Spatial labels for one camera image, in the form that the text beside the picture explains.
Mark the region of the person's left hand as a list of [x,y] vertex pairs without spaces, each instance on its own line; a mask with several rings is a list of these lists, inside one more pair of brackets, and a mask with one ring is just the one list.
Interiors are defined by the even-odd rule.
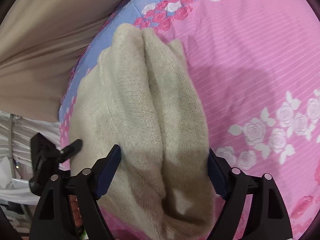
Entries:
[[83,225],[82,217],[79,210],[78,200],[76,196],[69,196],[71,210],[75,222],[76,227],[80,227]]

